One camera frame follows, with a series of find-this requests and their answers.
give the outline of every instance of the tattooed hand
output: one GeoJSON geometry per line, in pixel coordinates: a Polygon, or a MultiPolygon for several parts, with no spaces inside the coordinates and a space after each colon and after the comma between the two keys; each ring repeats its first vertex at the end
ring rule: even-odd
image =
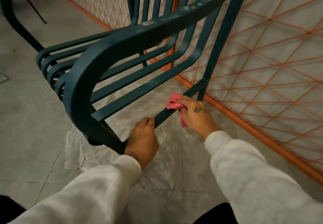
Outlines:
{"type": "Polygon", "coordinates": [[[182,108],[183,119],[188,128],[198,132],[205,140],[214,131],[222,130],[214,123],[211,114],[205,109],[203,102],[193,100],[190,97],[181,95],[182,99],[178,102],[186,108],[182,108]]]}
{"type": "Polygon", "coordinates": [[[133,157],[142,170],[149,164],[159,149],[155,136],[155,118],[143,118],[131,130],[124,154],[133,157]]]}

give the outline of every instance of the chair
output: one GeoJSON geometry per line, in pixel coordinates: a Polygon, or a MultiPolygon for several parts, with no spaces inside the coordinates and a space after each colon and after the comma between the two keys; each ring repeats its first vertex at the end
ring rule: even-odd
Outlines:
{"type": "MultiPolygon", "coordinates": [[[[58,97],[63,101],[66,112],[75,126],[86,136],[91,145],[104,144],[119,154],[124,153],[127,140],[124,142],[120,141],[118,136],[104,120],[192,66],[198,60],[204,49],[221,5],[225,0],[195,0],[189,5],[187,5],[188,0],[180,0],[179,7],[174,12],[171,12],[173,0],[166,0],[165,11],[162,16],[158,16],[161,0],[154,0],[152,19],[149,21],[147,21],[147,17],[150,0],[143,0],[141,24],[137,24],[140,0],[127,1],[131,17],[130,26],[45,49],[41,47],[31,34],[27,34],[25,29],[22,30],[21,25],[17,27],[17,22],[12,17],[13,13],[9,17],[6,16],[14,29],[38,51],[36,63],[58,97]],[[92,106],[93,103],[180,58],[191,42],[196,23],[204,17],[206,17],[206,20],[200,37],[192,55],[188,59],[126,95],[95,110],[92,106]],[[186,32],[183,42],[175,53],[149,66],[145,65],[142,69],[93,91],[97,83],[140,63],[145,63],[147,60],[170,50],[174,46],[179,32],[184,29],[186,29],[186,32]],[[145,50],[157,46],[166,38],[169,38],[169,40],[164,46],[144,54],[145,50]],[[100,40],[95,43],[50,55],[51,52],[63,50],[94,39],[100,40]],[[56,62],[57,60],[62,60],[79,53],[82,53],[79,58],[69,59],[60,63],[56,62]],[[137,53],[139,53],[139,57],[111,67],[118,61],[137,53]]],[[[199,93],[198,100],[203,100],[216,62],[242,2],[243,0],[230,1],[204,76],[199,82],[188,89],[184,95],[192,97],[196,93],[199,93]]],[[[4,7],[4,0],[1,0],[1,5],[4,7]]],[[[175,110],[164,109],[157,114],[155,116],[155,127],[159,126],[174,112],[175,110]]]]}

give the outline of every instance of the orange netting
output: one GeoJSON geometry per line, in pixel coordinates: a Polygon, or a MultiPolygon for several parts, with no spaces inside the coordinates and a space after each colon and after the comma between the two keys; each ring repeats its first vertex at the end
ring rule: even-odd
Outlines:
{"type": "MultiPolygon", "coordinates": [[[[71,1],[111,29],[130,23],[127,0],[71,1]]],[[[180,74],[191,84],[203,76],[229,1],[199,60],[180,74]]],[[[215,101],[321,174],[322,8],[323,0],[245,0],[207,90],[215,101]]],[[[189,49],[174,65],[191,55],[203,24],[204,20],[198,23],[189,49]]]]}

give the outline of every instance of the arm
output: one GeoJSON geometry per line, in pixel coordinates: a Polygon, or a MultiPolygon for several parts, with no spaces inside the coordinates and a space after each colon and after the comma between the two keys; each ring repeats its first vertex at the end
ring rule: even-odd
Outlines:
{"type": "Polygon", "coordinates": [[[238,223],[322,223],[323,205],[243,140],[217,126],[202,102],[183,96],[183,119],[205,140],[211,170],[238,223]]]}
{"type": "Polygon", "coordinates": [[[158,148],[154,119],[144,118],[130,133],[126,155],[80,174],[63,190],[11,223],[114,223],[127,204],[130,188],[139,181],[141,170],[153,159],[158,148]]]}

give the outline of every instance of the pink rag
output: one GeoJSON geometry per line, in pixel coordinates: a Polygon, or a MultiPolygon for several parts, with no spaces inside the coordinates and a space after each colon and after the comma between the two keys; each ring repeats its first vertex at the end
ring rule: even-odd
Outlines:
{"type": "Polygon", "coordinates": [[[180,99],[182,99],[180,94],[177,92],[174,92],[171,95],[171,97],[169,97],[169,99],[167,101],[166,108],[167,109],[177,109],[180,112],[182,127],[187,127],[185,121],[183,120],[183,113],[180,111],[180,108],[183,108],[183,107],[187,108],[187,107],[178,102],[178,100],[180,100],[180,99]]]}

